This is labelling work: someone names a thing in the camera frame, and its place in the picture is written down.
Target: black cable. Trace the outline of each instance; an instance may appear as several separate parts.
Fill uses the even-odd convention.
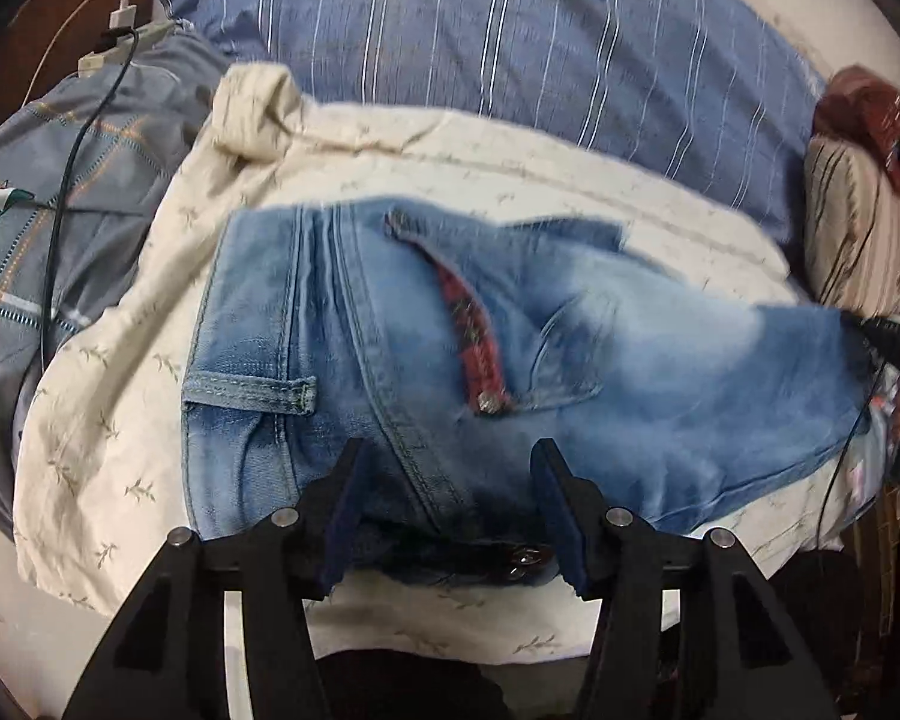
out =
[[[887,367],[887,361],[884,360],[880,364],[880,370],[877,372],[874,377],[874,385],[871,387],[871,391],[869,395],[866,396],[866,400],[864,401],[864,405],[860,408],[860,413],[858,413],[856,420],[854,420],[853,427],[850,428],[850,435],[847,435],[847,440],[844,442],[844,448],[840,451],[840,458],[837,459],[837,467],[833,469],[833,474],[830,476],[830,484],[826,486],[826,493],[823,495],[823,505],[820,509],[820,517],[817,519],[817,551],[820,552],[820,536],[821,531],[823,531],[823,514],[826,512],[826,503],[830,499],[830,494],[833,491],[833,485],[837,483],[837,476],[840,474],[840,469],[844,465],[844,461],[847,459],[847,451],[850,450],[850,442],[853,440],[853,437],[856,436],[857,430],[860,427],[860,423],[864,419],[864,414],[866,410],[869,408],[869,402],[874,399],[874,394],[876,394],[876,389],[880,386],[880,382],[883,380],[883,371],[884,368]],[[823,560],[821,562],[821,573],[823,573]]]
[[[74,140],[74,146],[70,149],[70,156],[67,157],[67,166],[64,167],[63,177],[60,179],[60,189],[56,193],[56,206],[53,209],[53,230],[50,230],[50,245],[47,248],[47,266],[44,269],[43,274],[43,299],[40,302],[40,370],[43,373],[47,371],[47,365],[50,365],[50,357],[53,356],[53,351],[50,350],[50,327],[53,326],[53,322],[50,320],[50,313],[53,311],[53,281],[55,281],[56,277],[56,250],[58,249],[58,242],[60,240],[60,227],[63,225],[63,208],[64,205],[66,205],[67,194],[70,192],[70,182],[74,171],[74,163],[77,162],[77,152],[79,151],[83,137],[87,134],[90,127],[92,127],[93,122],[96,122],[97,117],[103,112],[103,108],[110,105],[114,95],[117,94],[117,88],[120,86],[120,82],[124,80],[127,70],[130,69],[130,61],[133,59],[133,55],[137,50],[137,45],[140,43],[140,35],[137,34],[136,29],[129,29],[128,34],[132,36],[133,44],[130,46],[130,51],[127,52],[127,59],[124,60],[120,73],[117,74],[117,79],[113,82],[113,85],[106,95],[103,96],[100,105],[97,106],[97,109],[90,114],[90,117],[83,123],[80,132],[77,132],[77,140]]]
[[[38,200],[36,197],[32,197],[31,199],[21,199],[17,200],[15,204],[13,204],[14,208],[19,206],[31,206],[34,208],[39,208],[41,211],[52,211],[56,208],[55,202],[50,202],[48,200]],[[77,207],[70,206],[67,208],[67,213],[70,215],[74,214],[106,214],[111,217],[139,217],[140,211],[138,209],[130,209],[123,211],[119,208],[104,208],[101,205],[88,205],[86,203],[79,205]]]

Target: white cable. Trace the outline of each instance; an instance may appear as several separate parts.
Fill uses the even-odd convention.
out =
[[[21,108],[24,107],[27,103],[29,103],[29,96],[31,95],[32,91],[34,90],[34,85],[36,84],[36,79],[40,76],[40,71],[43,70],[43,66],[44,66],[44,63],[47,61],[47,57],[50,55],[50,50],[53,48],[53,46],[56,45],[56,41],[58,40],[60,35],[63,34],[63,30],[65,30],[67,28],[67,25],[69,25],[69,23],[71,23],[72,20],[74,20],[74,18],[76,18],[77,13],[82,11],[83,6],[86,5],[87,2],[89,2],[89,1],[91,1],[91,0],[84,0],[77,7],[75,7],[74,12],[71,13],[69,16],[67,16],[67,20],[65,20],[65,22],[60,25],[60,29],[56,30],[56,34],[53,35],[52,39],[50,39],[50,45],[47,46],[47,50],[45,50],[45,52],[43,52],[43,56],[40,57],[40,64],[38,64],[36,66],[36,71],[34,72],[34,77],[31,79],[31,85],[29,85],[29,87],[26,89],[26,95],[24,95],[24,101],[22,103],[20,103]],[[130,0],[120,0],[120,6],[125,7],[128,2],[130,2]]]

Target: pillow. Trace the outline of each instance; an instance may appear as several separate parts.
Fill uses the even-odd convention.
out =
[[[743,0],[163,0],[322,103],[454,108],[634,162],[802,257],[823,79]]]
[[[900,197],[861,146],[817,136],[805,162],[812,295],[864,317],[900,314]]]

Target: blue striped bedding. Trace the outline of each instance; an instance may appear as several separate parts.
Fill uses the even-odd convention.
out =
[[[741,0],[163,0],[318,100],[537,127],[753,217],[802,259],[823,80]]]

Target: black clamp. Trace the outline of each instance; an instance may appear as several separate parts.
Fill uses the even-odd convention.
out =
[[[223,592],[242,591],[256,720],[330,720],[302,599],[325,598],[350,561],[367,494],[367,447],[350,440],[298,505],[202,543],[170,532],[113,619],[63,720],[224,720]],[[656,532],[578,479],[552,440],[530,475],[564,578],[602,599],[575,717],[650,717],[662,591],[682,607],[679,720],[836,720],[796,628],[737,539]]]
[[[533,447],[530,475],[564,579],[583,599],[602,599],[575,718],[650,717],[662,593],[675,589],[682,635],[674,718],[836,720],[793,621],[733,533],[658,533],[575,477],[552,440]]]
[[[350,562],[367,494],[367,447],[351,439],[296,507],[237,536],[167,536],[90,659],[64,720],[226,720],[223,592],[242,591],[258,720],[329,720],[302,599],[322,600]]]

